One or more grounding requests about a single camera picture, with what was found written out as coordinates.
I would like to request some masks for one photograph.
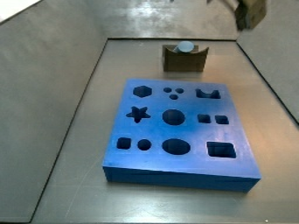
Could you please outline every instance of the hexagonal hole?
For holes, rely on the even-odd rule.
[[[133,95],[143,98],[143,97],[147,97],[151,94],[152,94],[152,89],[149,87],[147,87],[147,86],[134,87]]]

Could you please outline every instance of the gray table surface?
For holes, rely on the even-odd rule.
[[[88,0],[109,38],[236,39],[237,1]]]
[[[299,131],[235,42],[209,47],[203,73],[164,73],[163,45],[109,40],[33,222],[297,222]],[[224,83],[263,179],[247,193],[108,183],[100,164],[126,78]]]

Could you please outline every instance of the blue foam block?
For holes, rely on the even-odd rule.
[[[225,85],[128,80],[102,168],[108,181],[247,192],[260,173]]]

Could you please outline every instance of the square hole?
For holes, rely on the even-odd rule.
[[[130,148],[130,138],[120,137],[120,138],[116,140],[116,147],[117,147],[120,150],[128,150],[128,149]]]
[[[215,115],[217,124],[229,124],[229,119],[224,115]]]
[[[232,143],[207,142],[208,153],[216,158],[236,158],[236,151]]]
[[[197,115],[199,123],[211,123],[209,115]]]

